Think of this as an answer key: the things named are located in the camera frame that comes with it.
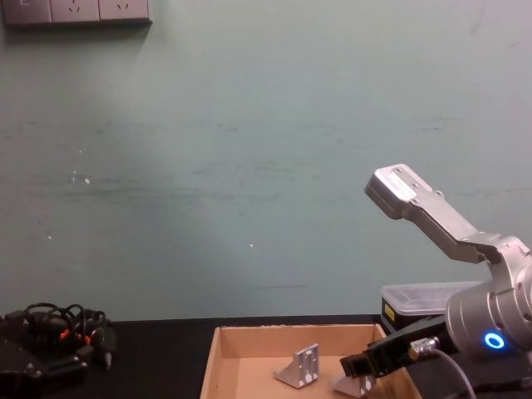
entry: open cardboard box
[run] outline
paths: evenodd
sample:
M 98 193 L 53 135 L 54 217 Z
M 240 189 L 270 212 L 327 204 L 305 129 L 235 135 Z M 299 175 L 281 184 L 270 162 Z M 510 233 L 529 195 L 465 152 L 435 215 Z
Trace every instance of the open cardboard box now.
M 345 399 L 331 388 L 342 375 L 340 358 L 385 336 L 376 324 L 216 328 L 200 399 Z M 273 378 L 313 343 L 319 344 L 317 381 L 297 390 Z M 405 369 L 379 379 L 368 397 L 421 399 Z

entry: black table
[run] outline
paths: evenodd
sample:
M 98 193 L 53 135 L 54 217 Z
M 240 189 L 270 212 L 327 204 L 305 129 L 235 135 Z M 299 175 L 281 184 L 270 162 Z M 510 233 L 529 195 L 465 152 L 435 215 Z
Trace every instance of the black table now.
M 53 399 L 198 399 L 213 332 L 219 326 L 275 324 L 378 323 L 378 316 L 309 316 L 288 318 L 211 318 L 156 322 L 116 323 L 118 357 L 110 372 L 93 366 L 83 385 L 50 395 Z M 475 365 L 456 360 L 471 382 L 504 381 L 532 375 L 525 357 Z M 441 360 L 409 369 L 425 399 L 441 399 L 463 390 L 454 370 Z M 532 392 L 481 395 L 483 399 L 521 399 Z

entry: wall socket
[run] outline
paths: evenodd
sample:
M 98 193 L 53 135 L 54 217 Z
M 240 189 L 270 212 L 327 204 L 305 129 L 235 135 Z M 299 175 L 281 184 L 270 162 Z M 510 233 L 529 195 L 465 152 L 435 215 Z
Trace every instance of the wall socket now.
M 99 0 L 102 22 L 151 22 L 148 0 Z
M 46 25 L 52 23 L 50 3 L 47 0 L 3 0 L 6 25 Z
M 151 23 L 150 0 L 0 0 L 5 24 Z
M 98 0 L 50 0 L 52 23 L 98 22 Z

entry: gray metal part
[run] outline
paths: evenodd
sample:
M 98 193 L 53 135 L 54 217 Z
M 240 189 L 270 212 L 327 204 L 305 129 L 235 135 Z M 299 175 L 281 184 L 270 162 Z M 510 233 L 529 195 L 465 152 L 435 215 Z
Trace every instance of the gray metal part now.
M 532 258 L 519 239 L 478 231 L 404 164 L 377 170 L 366 193 L 392 219 L 417 225 L 449 258 L 486 261 L 492 280 L 453 295 L 446 323 L 455 345 L 472 357 L 493 357 L 532 348 Z M 484 343 L 498 333 L 504 350 Z
M 358 378 L 340 376 L 332 383 L 332 389 L 336 392 L 341 392 L 347 397 L 361 399 L 366 397 L 376 384 L 377 379 L 373 376 Z
M 315 382 L 319 377 L 319 350 L 314 343 L 295 352 L 292 362 L 273 376 L 294 388 L 302 388 Z

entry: cable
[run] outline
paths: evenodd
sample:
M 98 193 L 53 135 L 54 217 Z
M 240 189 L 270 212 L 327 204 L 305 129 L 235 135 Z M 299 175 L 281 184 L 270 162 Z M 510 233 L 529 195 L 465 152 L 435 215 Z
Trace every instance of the cable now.
M 80 311 L 77 314 L 77 316 L 81 317 L 81 336 L 85 337 L 86 336 L 86 311 L 85 311 L 85 308 L 82 307 L 81 305 L 78 305 L 77 303 L 73 303 L 72 305 L 67 306 L 66 310 L 69 311 L 72 308 L 78 308 L 79 311 Z
M 470 399 L 477 399 L 475 390 L 473 389 L 473 386 L 471 385 L 469 378 L 467 378 L 466 373 L 464 372 L 464 370 L 462 370 L 460 365 L 457 362 L 455 362 L 455 360 L 452 357 L 450 357 L 445 352 L 442 352 L 440 349 L 432 349 L 431 352 L 435 353 L 436 355 L 446 360 L 448 363 L 450 363 L 453 366 L 453 368 L 458 372 L 458 374 L 460 374 L 460 377 L 462 381 L 464 382 L 465 387 L 467 388 L 467 392 L 469 393 Z
M 518 380 L 510 380 L 505 382 L 491 382 L 485 384 L 475 385 L 473 390 L 476 394 L 479 393 L 490 393 L 490 392 L 519 392 L 519 391 L 529 391 L 532 389 L 532 377 L 523 377 Z M 454 393 L 447 396 L 445 399 L 458 399 L 460 397 L 465 397 L 467 391 L 462 391 L 459 393 Z

